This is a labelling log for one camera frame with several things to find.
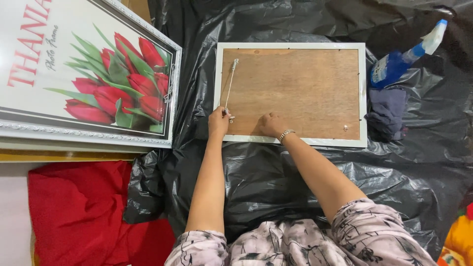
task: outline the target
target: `patterned shirt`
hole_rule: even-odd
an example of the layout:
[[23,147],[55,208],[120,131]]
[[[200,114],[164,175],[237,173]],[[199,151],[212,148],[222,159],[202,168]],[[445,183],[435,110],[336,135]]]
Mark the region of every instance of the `patterned shirt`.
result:
[[189,231],[165,266],[437,266],[398,212],[363,198],[335,215],[331,230],[310,219],[264,222],[227,245],[216,231]]

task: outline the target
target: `black plastic sheet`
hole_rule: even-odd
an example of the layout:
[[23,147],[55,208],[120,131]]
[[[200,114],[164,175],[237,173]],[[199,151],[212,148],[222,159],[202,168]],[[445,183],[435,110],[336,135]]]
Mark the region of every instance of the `black plastic sheet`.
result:
[[[123,217],[149,221],[165,203],[176,235],[185,229],[205,150],[217,42],[365,42],[370,67],[394,49],[403,52],[418,44],[437,21],[448,20],[436,52],[393,85],[409,95],[404,140],[385,143],[368,129],[366,149],[317,147],[369,198],[399,211],[406,229],[438,258],[473,184],[468,149],[473,1],[149,0],[149,6],[154,26],[184,48],[174,148],[135,160]],[[222,153],[229,242],[263,221],[324,221],[284,147],[225,143]]]

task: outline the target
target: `blue spray bottle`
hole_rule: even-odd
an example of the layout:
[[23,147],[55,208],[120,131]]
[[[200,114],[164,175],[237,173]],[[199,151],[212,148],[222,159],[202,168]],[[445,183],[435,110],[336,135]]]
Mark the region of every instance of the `blue spray bottle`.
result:
[[433,54],[442,42],[447,21],[442,19],[435,28],[422,37],[423,41],[405,53],[394,51],[383,57],[371,69],[371,85],[382,89],[395,83],[411,65],[424,54]]

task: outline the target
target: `red cloth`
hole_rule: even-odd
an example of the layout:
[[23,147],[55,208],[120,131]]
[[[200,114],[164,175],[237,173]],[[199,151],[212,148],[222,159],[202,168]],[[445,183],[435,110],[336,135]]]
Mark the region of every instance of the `red cloth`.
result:
[[122,221],[131,164],[52,163],[28,173],[40,266],[163,265],[174,244],[166,219]]

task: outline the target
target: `bracelet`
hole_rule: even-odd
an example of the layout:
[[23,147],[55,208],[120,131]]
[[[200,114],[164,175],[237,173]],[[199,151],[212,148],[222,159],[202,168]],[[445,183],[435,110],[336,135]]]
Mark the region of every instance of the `bracelet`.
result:
[[282,140],[284,139],[284,137],[285,137],[287,134],[289,134],[289,133],[295,133],[295,131],[292,130],[292,129],[288,129],[288,130],[284,131],[284,132],[282,133],[281,137],[279,138],[279,142],[281,142],[281,144],[282,144]]

